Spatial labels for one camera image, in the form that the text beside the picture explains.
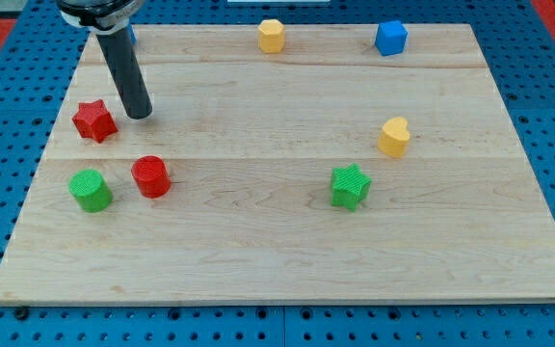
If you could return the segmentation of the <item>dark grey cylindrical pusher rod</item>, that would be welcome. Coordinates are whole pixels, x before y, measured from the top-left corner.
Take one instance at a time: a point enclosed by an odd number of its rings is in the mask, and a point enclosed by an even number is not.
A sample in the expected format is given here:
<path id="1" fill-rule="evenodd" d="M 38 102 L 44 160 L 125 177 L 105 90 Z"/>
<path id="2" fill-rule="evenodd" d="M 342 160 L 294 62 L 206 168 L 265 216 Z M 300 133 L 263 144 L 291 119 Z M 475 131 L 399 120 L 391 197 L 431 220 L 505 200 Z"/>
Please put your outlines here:
<path id="1" fill-rule="evenodd" d="M 150 116 L 152 103 L 128 30 L 97 35 L 97 41 L 127 117 L 142 120 Z"/>

